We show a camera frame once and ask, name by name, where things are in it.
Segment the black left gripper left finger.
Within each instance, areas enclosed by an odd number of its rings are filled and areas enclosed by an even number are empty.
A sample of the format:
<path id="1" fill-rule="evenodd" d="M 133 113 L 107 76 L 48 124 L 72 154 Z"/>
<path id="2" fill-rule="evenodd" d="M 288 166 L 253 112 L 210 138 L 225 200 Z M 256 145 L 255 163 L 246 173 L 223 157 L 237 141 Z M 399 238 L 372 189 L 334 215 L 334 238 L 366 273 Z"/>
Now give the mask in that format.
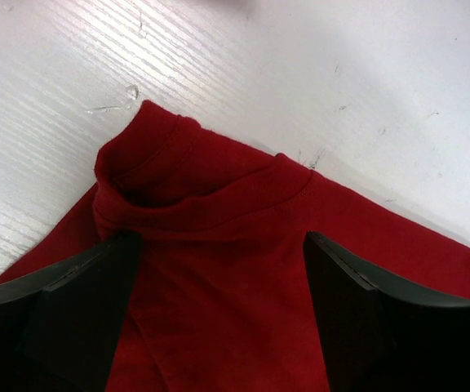
<path id="1" fill-rule="evenodd" d="M 136 233 L 0 285 L 0 391 L 103 391 L 140 261 Z"/>

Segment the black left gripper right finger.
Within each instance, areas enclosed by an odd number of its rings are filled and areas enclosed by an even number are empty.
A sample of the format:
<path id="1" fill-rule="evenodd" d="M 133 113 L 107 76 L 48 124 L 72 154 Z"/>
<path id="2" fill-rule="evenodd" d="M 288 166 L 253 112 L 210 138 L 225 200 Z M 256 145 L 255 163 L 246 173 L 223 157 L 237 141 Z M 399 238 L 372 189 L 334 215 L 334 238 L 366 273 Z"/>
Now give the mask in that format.
<path id="1" fill-rule="evenodd" d="M 304 263 L 333 391 L 470 391 L 470 299 L 310 232 Z"/>

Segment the dark red t shirt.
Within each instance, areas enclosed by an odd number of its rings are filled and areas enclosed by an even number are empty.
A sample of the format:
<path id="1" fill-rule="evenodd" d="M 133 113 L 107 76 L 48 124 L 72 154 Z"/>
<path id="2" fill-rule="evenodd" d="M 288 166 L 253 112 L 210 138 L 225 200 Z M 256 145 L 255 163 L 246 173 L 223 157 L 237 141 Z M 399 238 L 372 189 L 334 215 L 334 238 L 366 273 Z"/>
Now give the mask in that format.
<path id="1" fill-rule="evenodd" d="M 303 258 L 308 231 L 470 298 L 470 249 L 290 160 L 145 101 L 96 183 L 11 281 L 122 230 L 144 250 L 110 391 L 326 391 Z"/>

